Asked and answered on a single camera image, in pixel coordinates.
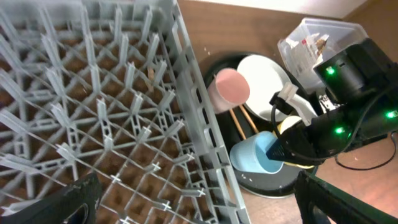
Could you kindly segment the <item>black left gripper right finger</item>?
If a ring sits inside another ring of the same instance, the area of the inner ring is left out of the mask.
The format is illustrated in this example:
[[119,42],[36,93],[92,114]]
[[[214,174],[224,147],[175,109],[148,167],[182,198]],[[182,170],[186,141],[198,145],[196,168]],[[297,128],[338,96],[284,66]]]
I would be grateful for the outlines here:
[[298,174],[295,199],[302,223],[397,224],[393,217],[307,171]]

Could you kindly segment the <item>yellow bowl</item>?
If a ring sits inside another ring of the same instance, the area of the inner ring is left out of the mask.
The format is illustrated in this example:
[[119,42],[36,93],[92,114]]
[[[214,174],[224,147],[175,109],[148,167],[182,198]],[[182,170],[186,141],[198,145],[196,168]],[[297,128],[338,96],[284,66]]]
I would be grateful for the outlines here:
[[[288,116],[277,126],[278,131],[282,134],[284,131],[286,131],[291,126],[293,126],[294,124],[298,123],[301,120],[302,119],[299,116]],[[314,168],[314,166],[303,166],[303,165],[300,165],[300,164],[293,164],[293,163],[290,163],[290,162],[284,162],[284,164],[287,165],[287,166],[299,167],[301,169]]]

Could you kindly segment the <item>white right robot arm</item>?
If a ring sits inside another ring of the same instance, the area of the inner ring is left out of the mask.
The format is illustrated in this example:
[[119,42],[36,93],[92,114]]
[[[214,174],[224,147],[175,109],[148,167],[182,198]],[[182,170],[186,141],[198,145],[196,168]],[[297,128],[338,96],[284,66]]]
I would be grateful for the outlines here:
[[266,155],[275,161],[318,166],[329,158],[356,149],[369,140],[397,130],[397,63],[370,38],[365,38],[314,67],[326,87],[326,95],[338,107],[318,115],[286,83],[274,93],[275,112],[295,111],[301,121],[283,133]]

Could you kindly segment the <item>light blue plastic cup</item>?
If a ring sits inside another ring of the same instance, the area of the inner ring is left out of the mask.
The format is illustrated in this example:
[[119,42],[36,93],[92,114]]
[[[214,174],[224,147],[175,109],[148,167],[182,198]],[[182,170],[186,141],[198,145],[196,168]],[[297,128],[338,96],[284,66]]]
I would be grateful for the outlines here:
[[229,153],[233,167],[241,172],[278,173],[283,167],[283,162],[269,159],[266,155],[276,140],[271,132],[262,131],[235,144]]

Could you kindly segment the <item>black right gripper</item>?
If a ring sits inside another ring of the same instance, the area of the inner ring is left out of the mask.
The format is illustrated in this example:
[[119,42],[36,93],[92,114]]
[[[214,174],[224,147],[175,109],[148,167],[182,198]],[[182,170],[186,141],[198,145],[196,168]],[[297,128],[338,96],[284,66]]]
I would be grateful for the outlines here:
[[339,154],[339,117],[321,115],[307,126],[304,119],[276,133],[266,152],[269,159],[300,165],[320,165]]

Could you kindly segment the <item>pink plastic cup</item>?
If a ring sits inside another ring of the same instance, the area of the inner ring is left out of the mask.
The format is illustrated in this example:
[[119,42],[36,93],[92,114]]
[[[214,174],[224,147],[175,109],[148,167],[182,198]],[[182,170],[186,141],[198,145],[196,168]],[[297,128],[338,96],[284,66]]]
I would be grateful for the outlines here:
[[246,79],[233,68],[221,69],[207,88],[215,114],[224,113],[245,103],[250,91]]

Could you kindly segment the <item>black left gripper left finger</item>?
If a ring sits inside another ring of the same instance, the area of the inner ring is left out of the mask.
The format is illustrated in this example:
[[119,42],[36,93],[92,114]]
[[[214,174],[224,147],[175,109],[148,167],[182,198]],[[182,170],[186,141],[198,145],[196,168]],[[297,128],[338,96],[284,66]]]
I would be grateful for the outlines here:
[[95,173],[90,173],[54,194],[11,215],[1,223],[95,223],[102,197],[102,186]]

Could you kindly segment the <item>wooden chopstick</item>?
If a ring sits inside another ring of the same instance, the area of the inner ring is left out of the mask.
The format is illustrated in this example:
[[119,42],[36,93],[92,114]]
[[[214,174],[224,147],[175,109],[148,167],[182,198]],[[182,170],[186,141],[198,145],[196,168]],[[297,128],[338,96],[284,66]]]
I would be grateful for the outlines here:
[[256,127],[254,121],[252,120],[252,118],[250,117],[249,113],[246,111],[245,107],[243,105],[240,105],[239,108],[242,111],[242,113],[245,116],[248,123],[250,124],[252,130],[257,134],[259,132],[259,130],[257,129],[257,127]]
[[235,124],[235,126],[236,126],[236,128],[238,130],[238,133],[239,133],[240,137],[242,138],[242,140],[245,140],[246,136],[244,134],[244,131],[242,130],[242,127],[241,127],[241,125],[240,125],[240,123],[239,123],[234,111],[232,109],[230,109],[229,113],[230,113],[230,115],[231,115],[231,117],[232,117],[232,119],[234,121],[234,124]]

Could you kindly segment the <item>brown snack wrapper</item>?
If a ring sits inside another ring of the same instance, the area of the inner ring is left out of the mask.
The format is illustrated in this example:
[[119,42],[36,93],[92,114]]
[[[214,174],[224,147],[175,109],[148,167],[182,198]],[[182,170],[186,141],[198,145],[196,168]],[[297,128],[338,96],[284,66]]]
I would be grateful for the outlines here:
[[315,42],[315,45],[317,46],[317,52],[316,52],[317,57],[321,56],[321,54],[323,53],[323,51],[324,51],[324,49],[326,47],[326,43],[327,43],[328,38],[329,38],[329,35],[325,34],[325,35],[321,36]]

